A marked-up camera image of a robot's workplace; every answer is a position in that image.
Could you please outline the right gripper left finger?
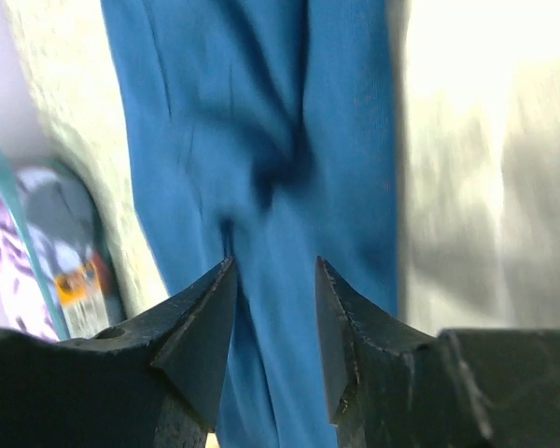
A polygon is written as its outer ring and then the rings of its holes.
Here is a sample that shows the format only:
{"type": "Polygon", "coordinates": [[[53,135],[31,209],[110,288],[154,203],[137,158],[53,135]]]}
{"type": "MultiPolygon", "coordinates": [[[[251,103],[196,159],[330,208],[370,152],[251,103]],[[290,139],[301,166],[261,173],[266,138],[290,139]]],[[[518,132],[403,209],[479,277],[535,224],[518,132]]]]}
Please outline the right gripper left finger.
{"type": "Polygon", "coordinates": [[[226,259],[91,339],[0,329],[0,447],[202,447],[215,429],[234,321],[226,259]]]}

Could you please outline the blue t shirt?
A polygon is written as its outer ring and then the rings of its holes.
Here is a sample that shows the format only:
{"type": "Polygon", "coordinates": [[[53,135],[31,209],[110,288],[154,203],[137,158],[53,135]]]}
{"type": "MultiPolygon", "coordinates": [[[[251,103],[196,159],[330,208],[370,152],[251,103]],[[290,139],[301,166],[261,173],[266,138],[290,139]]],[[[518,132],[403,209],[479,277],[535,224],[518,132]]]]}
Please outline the blue t shirt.
{"type": "Polygon", "coordinates": [[[104,1],[134,208],[176,293],[233,256],[224,447],[333,447],[315,322],[326,259],[397,299],[382,1],[104,1]]]}

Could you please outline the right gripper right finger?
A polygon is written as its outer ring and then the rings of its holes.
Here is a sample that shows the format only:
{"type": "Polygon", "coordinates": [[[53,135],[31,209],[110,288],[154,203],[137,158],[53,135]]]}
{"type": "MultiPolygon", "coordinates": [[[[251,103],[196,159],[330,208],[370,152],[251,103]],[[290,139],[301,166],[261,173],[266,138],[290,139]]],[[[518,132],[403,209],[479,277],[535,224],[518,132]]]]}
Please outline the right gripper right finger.
{"type": "Polygon", "coordinates": [[[560,447],[560,329],[429,336],[315,269],[329,420],[342,447],[560,447]]]}

